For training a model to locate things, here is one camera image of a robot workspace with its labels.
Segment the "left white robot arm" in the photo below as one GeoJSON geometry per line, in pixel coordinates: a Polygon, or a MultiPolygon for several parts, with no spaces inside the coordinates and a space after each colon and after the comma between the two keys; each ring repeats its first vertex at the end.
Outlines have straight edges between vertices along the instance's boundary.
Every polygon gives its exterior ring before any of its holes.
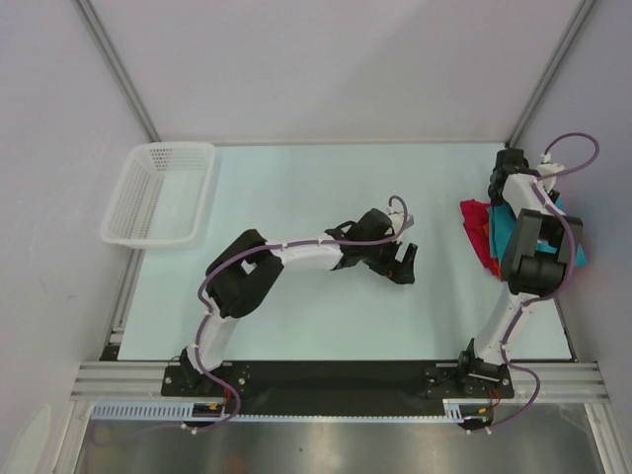
{"type": "Polygon", "coordinates": [[[414,225],[406,209],[373,208],[358,221],[346,221],[316,238],[273,242],[257,230],[244,231],[213,261],[197,297],[205,308],[194,341],[182,350],[185,384],[196,394],[211,392],[237,322],[263,303],[281,274],[321,270],[333,272],[366,265],[400,285],[415,282],[418,246],[410,243],[402,259],[402,236],[414,225]]]}

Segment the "teal t shirt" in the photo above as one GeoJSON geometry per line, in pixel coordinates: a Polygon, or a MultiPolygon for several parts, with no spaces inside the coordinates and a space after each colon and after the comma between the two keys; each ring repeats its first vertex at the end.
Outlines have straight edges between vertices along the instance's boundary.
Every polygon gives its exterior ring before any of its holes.
{"type": "MultiPolygon", "coordinates": [[[[560,210],[565,211],[561,197],[555,199],[555,204],[560,210]]],[[[490,254],[492,258],[497,259],[500,263],[514,231],[516,218],[507,203],[500,206],[490,206],[488,213],[490,224],[490,254]]],[[[576,266],[584,267],[588,264],[588,259],[581,244],[576,244],[576,247],[576,266]]],[[[554,254],[556,252],[553,246],[544,242],[538,242],[536,249],[537,251],[548,254],[554,254]]]]}

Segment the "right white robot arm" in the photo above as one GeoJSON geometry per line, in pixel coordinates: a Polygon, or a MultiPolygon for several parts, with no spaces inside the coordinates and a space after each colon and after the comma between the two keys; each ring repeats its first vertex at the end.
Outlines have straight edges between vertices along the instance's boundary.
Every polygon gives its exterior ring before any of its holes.
{"type": "Polygon", "coordinates": [[[555,203],[555,175],[563,170],[550,161],[532,168],[517,148],[497,154],[488,195],[491,204],[510,207],[515,224],[501,258],[499,300],[458,359],[455,383],[467,396],[511,383],[511,348],[529,310],[552,298],[573,271],[583,221],[555,203]]]}

